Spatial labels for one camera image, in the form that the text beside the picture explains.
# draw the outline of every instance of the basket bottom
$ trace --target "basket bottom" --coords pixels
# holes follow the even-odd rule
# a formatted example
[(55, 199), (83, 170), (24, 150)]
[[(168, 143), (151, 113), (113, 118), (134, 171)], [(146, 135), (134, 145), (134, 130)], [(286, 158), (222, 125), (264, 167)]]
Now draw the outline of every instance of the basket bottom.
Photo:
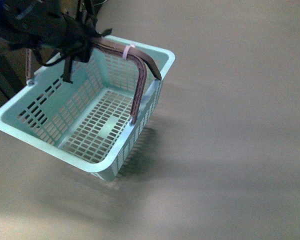
[(130, 120), (132, 100), (118, 91), (102, 90), (58, 147), (89, 163), (101, 162)]

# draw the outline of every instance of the floor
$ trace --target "floor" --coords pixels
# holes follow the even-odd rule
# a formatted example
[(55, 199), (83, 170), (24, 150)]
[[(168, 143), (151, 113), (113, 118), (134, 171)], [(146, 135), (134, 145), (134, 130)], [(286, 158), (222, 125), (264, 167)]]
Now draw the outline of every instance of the floor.
[(106, 183), (0, 132), (0, 240), (300, 240), (300, 0), (109, 0), (176, 60)]

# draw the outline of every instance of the basket rim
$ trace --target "basket rim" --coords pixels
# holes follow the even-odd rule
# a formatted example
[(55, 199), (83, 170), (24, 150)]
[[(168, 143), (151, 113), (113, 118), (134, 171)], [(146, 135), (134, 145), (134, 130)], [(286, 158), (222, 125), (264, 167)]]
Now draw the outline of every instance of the basket rim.
[[(106, 38), (109, 40), (115, 41), (115, 42), (119, 42), (121, 44), (126, 44), (126, 45), (130, 45), (130, 44), (134, 43), (137, 47), (141, 47), (141, 48), (145, 48), (145, 49), (149, 49), (149, 50), (153, 50), (156, 52), (166, 54), (168, 56), (168, 60), (166, 61), (162, 70), (160, 71), (161, 76), (162, 76), (161, 81), (164, 81), (164, 78), (165, 78), (168, 70), (170, 69), (173, 62), (175, 61), (175, 55), (170, 50), (147, 45), (147, 44), (140, 43), (140, 42), (135, 42), (132, 40), (127, 40), (127, 39), (112, 36), (112, 35), (107, 36)], [(43, 72), (45, 69), (46, 69), (46, 67), (43, 66), (43, 67), (39, 68), (35, 72), (35, 74), (39, 74), (39, 73)], [(153, 81), (151, 83), (150, 87), (148, 88), (148, 90), (146, 91), (146, 93), (144, 94), (144, 97), (142, 97), (142, 99), (147, 99), (147, 98), (151, 97), (154, 94), (155, 90), (158, 88), (158, 86), (159, 86), (158, 80)], [(140, 124), (140, 120), (141, 120), (140, 118), (138, 118), (135, 125), (132, 125), (131, 120), (130, 120), (128, 122), (128, 124), (125, 126), (125, 128), (123, 129), (119, 138), (116, 140), (115, 144), (112, 146), (110, 152), (105, 157), (105, 159), (98, 163), (90, 163), (90, 162), (87, 162), (77, 156), (74, 156), (56, 146), (53, 146), (35, 136), (32, 136), (26, 132), (23, 132), (23, 131), (19, 130), (18, 128), (5, 123), (2, 120), (5, 112), (7, 110), (9, 110), (10, 108), (12, 108), (14, 106), (15, 102), (20, 100), (26, 93), (28, 93), (31, 90), (31, 88), (32, 88), (31, 86), (26, 85), (20, 92), (18, 92), (14, 97), (12, 97), (9, 101), (7, 101), (3, 106), (0, 107), (0, 130), (6, 134), (9, 134), (9, 135), (11, 135), (23, 142), (35, 147), (35, 148), (43, 151), (43, 152), (46, 152), (49, 155), (56, 157), (57, 159), (60, 159), (68, 164), (71, 164), (71, 165), (73, 165), (83, 171), (89, 172), (89, 173), (101, 172), (101, 171), (107, 169), (108, 167), (110, 167), (112, 165), (112, 163), (114, 162), (114, 160), (116, 159), (119, 151), (121, 150), (121, 148), (118, 147), (120, 142), (122, 142), (124, 139), (127, 139), (129, 137), (129, 135), (131, 134), (131, 132), (133, 131), (134, 127), (136, 127), (136, 126), (138, 127), (138, 125)]]

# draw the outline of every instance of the basket handle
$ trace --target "basket handle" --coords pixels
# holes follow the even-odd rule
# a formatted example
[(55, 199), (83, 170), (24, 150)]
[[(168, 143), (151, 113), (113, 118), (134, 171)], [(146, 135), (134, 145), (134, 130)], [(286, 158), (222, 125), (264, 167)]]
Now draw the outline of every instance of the basket handle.
[[(92, 46), (105, 52), (107, 54), (115, 55), (121, 57), (126, 49), (125, 45), (109, 41), (104, 38), (92, 38), (90, 40)], [(136, 89), (133, 97), (132, 107), (130, 111), (130, 115), (132, 117), (132, 124), (135, 124), (138, 117), (138, 112), (140, 108), (140, 103), (142, 99), (142, 95), (145, 89), (146, 79), (147, 79), (147, 68), (149, 67), (153, 76), (161, 80), (161, 73), (155, 63), (155, 61), (145, 52), (138, 50), (134, 47), (131, 47), (126, 56), (127, 60), (130, 60), (135, 63), (139, 71), (139, 77), (136, 84)]]

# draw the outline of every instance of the light blue plastic basket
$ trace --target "light blue plastic basket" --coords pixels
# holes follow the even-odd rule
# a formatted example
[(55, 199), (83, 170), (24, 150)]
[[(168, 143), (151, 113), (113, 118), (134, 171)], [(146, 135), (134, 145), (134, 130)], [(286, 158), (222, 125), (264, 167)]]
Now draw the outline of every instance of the light blue plastic basket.
[[(108, 36), (130, 45), (130, 40)], [(149, 69), (137, 122), (130, 110), (138, 80), (134, 63), (94, 50), (89, 63), (76, 62), (63, 82), (64, 61), (41, 67), (34, 85), (0, 108), (0, 130), (106, 181), (112, 181), (153, 113), (163, 79), (175, 60), (171, 51), (136, 43), (160, 70)]]

